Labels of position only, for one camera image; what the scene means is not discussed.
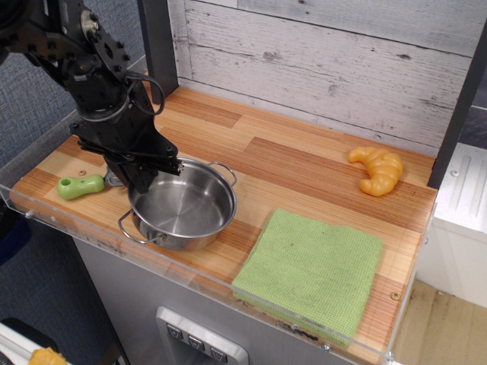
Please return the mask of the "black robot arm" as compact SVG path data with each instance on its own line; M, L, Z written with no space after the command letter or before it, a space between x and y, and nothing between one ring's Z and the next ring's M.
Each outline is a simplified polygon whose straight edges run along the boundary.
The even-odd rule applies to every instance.
M103 156L125 185L148 191L159 173L180 175L178 149L155 128L144 83L129 55L82 1L3 1L1 58L26 56L70 93L80 119L69 126L85 151Z

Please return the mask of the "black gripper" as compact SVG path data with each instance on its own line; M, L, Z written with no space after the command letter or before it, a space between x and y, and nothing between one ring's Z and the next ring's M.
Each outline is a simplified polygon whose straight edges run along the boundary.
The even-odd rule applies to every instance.
M158 173L180 175L183 163L177 147L154 124L154 110L144 86L135 85L111 115L80 112L69 126L87 151L102 154L124 186L145 194Z

